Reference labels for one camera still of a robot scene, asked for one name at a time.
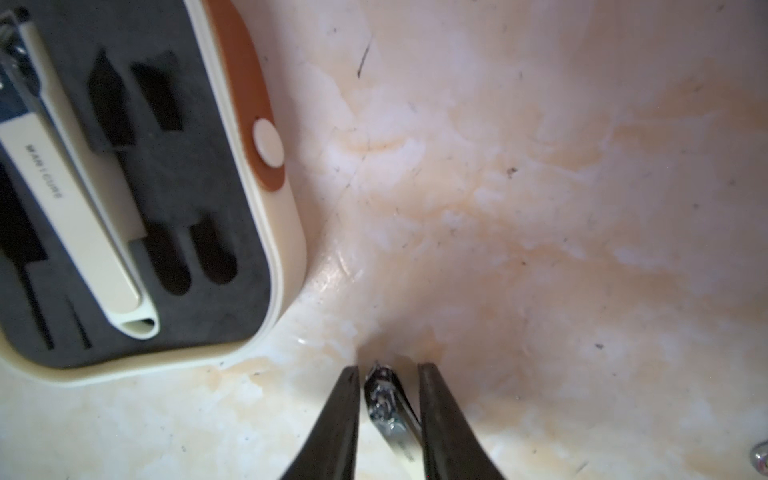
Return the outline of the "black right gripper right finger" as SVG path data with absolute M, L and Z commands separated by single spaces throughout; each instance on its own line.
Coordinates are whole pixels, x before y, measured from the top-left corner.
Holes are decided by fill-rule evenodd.
M 504 479 L 480 445 L 437 365 L 418 365 L 426 479 Z

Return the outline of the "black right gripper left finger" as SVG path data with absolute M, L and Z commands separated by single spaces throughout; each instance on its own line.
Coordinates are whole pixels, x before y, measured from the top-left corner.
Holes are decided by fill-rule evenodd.
M 282 479 L 354 479 L 360 406 L 359 369 L 347 366 Z

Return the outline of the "small silver clipper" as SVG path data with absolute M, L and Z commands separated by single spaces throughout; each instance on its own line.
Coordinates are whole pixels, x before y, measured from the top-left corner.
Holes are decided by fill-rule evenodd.
M 423 461 L 421 425 L 396 372 L 375 363 L 363 385 L 369 419 L 406 466 Z

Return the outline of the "cream nail clipper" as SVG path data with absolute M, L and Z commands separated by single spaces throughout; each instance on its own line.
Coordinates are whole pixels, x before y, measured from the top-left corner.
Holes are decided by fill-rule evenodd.
M 159 314 L 129 249 L 146 229 L 127 180 L 113 155 L 89 146 L 22 8 L 1 15 L 1 146 L 107 321 L 155 337 Z

